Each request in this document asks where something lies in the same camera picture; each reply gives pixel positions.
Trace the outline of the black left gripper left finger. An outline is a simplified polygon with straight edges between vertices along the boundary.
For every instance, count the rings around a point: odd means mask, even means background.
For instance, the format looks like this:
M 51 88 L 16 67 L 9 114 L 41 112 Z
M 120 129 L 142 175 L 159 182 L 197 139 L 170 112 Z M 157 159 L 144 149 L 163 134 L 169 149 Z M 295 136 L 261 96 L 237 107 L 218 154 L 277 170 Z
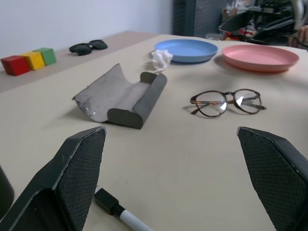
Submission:
M 67 138 L 0 221 L 0 231 L 82 231 L 94 198 L 104 127 Z

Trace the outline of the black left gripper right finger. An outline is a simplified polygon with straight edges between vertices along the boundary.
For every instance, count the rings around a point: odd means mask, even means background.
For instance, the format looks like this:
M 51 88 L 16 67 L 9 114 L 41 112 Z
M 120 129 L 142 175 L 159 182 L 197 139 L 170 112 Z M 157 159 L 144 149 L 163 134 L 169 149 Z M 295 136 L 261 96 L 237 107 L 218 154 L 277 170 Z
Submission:
M 248 173 L 276 231 L 308 231 L 308 160 L 285 138 L 237 130 Z

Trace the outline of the white marker with black cap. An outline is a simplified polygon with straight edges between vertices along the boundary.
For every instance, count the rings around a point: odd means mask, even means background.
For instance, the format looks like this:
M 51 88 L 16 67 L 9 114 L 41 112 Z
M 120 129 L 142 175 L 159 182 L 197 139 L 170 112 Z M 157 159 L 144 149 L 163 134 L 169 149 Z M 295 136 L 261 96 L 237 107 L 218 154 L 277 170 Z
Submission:
M 95 202 L 109 215 L 119 218 L 134 231 L 154 231 L 131 212 L 122 207 L 119 201 L 105 189 L 97 186 L 94 194 Z

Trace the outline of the tortoiseshell round eyeglasses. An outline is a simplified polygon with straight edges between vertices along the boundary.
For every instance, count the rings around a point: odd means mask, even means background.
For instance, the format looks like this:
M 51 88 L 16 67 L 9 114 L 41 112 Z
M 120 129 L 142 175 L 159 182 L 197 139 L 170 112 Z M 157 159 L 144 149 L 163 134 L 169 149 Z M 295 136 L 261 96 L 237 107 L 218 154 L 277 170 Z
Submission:
M 196 106 L 191 112 L 192 115 L 200 113 L 207 118 L 220 117 L 229 105 L 248 115 L 255 115 L 267 109 L 262 105 L 260 93 L 251 89 L 239 89 L 234 92 L 209 90 L 191 97 L 190 104 Z

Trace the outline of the grey glasses case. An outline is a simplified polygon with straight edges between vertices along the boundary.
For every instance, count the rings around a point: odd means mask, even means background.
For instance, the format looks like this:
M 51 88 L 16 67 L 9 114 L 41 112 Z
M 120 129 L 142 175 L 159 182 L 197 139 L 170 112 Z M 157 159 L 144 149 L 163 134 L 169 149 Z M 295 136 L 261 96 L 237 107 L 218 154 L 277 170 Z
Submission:
M 141 129 L 167 84 L 164 74 L 143 72 L 129 82 L 116 64 L 73 97 L 79 109 L 97 123 Z

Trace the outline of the white paper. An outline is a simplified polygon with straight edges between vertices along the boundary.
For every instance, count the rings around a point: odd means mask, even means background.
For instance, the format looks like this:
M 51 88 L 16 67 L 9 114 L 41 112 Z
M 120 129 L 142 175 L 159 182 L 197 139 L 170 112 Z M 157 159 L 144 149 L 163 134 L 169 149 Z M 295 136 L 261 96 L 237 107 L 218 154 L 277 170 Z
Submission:
M 173 55 L 168 50 L 154 50 L 151 52 L 151 62 L 155 73 L 164 72 L 170 65 Z

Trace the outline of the yellow wooden block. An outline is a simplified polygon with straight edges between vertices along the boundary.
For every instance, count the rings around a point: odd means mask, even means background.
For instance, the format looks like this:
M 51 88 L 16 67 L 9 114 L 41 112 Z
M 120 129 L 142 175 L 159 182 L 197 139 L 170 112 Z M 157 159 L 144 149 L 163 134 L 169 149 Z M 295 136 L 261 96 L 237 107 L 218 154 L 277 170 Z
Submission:
M 21 56 L 26 58 L 29 68 L 32 71 L 41 69 L 45 66 L 44 60 L 40 52 L 30 51 L 21 54 Z

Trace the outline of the pink plastic plate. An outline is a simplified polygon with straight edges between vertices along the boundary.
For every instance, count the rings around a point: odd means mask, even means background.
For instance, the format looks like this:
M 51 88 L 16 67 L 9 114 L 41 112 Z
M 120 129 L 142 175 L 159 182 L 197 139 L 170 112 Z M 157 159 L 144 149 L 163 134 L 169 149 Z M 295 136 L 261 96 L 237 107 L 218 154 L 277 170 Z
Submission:
M 299 61 L 299 56 L 291 51 L 263 45 L 226 47 L 222 56 L 234 67 L 255 72 L 282 72 Z

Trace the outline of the green wooden block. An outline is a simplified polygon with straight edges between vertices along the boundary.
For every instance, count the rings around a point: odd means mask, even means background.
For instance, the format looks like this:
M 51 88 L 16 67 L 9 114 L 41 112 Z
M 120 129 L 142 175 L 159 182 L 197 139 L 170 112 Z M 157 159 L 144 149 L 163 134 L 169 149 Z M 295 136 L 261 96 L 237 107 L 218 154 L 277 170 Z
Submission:
M 48 65 L 51 65 L 57 62 L 54 50 L 52 48 L 39 48 L 33 51 L 41 53 L 45 66 L 48 66 Z

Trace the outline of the red wooden block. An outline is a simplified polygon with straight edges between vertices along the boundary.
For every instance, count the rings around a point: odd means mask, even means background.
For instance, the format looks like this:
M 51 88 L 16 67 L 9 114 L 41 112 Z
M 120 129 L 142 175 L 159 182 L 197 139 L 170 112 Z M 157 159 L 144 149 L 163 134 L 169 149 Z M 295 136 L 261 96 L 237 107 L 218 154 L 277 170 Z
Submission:
M 29 64 L 24 56 L 13 55 L 1 59 L 6 74 L 19 76 L 30 71 Z

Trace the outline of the black sunglasses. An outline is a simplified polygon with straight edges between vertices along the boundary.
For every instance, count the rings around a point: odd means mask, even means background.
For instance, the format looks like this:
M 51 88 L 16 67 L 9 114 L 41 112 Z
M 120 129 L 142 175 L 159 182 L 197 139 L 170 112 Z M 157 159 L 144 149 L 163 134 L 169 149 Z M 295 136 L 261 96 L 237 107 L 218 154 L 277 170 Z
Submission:
M 73 45 L 69 48 L 69 51 L 71 53 L 76 53 L 78 56 L 84 56 L 92 53 L 93 50 L 105 50 L 107 48 L 108 46 L 104 41 L 97 39 L 88 43 L 79 43 Z

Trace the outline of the blue plastic plate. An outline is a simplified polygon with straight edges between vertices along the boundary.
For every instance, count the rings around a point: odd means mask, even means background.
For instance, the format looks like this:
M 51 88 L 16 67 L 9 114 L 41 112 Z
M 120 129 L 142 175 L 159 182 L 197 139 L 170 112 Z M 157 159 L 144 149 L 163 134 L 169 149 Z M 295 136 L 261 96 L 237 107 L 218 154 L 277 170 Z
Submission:
M 195 39 L 170 39 L 157 43 L 156 50 L 166 50 L 171 54 L 173 62 L 194 64 L 212 59 L 218 47 L 212 43 Z

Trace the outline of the black equipment pile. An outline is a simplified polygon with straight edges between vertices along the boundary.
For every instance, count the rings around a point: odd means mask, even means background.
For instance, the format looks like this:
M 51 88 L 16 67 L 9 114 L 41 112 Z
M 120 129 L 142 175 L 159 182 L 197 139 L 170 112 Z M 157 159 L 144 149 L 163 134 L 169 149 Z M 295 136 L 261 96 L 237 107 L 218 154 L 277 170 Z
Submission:
M 240 41 L 308 50 L 308 0 L 255 0 L 225 19 L 219 30 Z

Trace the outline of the dark grey cabinet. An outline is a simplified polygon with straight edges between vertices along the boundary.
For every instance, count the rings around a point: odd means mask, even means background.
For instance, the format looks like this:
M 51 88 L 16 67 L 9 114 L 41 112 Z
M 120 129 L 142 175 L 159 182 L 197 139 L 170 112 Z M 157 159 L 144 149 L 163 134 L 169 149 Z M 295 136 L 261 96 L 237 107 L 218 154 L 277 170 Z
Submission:
M 173 0 L 172 34 L 205 38 L 217 33 L 228 0 Z

